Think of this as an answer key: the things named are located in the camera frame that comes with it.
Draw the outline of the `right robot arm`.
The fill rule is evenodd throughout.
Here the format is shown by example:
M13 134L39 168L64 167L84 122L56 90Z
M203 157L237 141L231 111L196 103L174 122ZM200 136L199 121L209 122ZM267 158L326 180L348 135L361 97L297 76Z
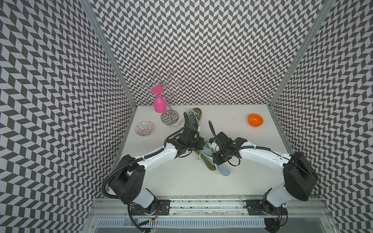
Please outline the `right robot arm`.
M270 188L256 203L264 215L273 215L291 200L308 201L317 186L318 175L301 152L276 152L240 137L232 140L223 132L209 140L209 147L212 149L212 161L217 166L236 157L262 164L282 176L282 183Z

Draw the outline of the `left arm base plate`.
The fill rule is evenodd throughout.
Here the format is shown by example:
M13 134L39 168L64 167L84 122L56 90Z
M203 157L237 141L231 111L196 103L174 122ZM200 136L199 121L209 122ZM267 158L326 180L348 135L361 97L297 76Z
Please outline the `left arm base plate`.
M170 212L170 200L155 199L147 208L139 204L130 204L129 213L135 216L167 216Z

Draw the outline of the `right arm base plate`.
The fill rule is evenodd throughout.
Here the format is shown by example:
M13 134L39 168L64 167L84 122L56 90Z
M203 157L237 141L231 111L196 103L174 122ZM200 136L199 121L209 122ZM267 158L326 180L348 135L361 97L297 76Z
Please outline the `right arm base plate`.
M280 207L268 207L267 212L263 207L261 200L245 200L243 201L244 207L247 209L250 216L286 216L288 210L285 204Z

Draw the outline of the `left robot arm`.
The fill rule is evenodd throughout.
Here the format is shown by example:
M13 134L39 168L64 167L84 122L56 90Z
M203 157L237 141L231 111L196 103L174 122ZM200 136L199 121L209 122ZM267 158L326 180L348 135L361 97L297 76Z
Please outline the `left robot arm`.
M187 151L201 150L204 139L200 136L198 128L196 123L187 123L168 136L161 148L138 158L129 154L122 157L114 171L103 181L103 196L121 200L127 206L136 205L146 214L154 213L158 200L151 191L143 187L145 174Z

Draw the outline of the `olive green shoe with laces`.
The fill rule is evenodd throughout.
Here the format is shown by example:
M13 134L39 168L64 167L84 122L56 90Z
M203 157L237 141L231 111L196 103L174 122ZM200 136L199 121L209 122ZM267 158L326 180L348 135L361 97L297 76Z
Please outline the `olive green shoe with laces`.
M188 109L186 113L190 125L199 125L199 121L202 118L202 110L200 108Z

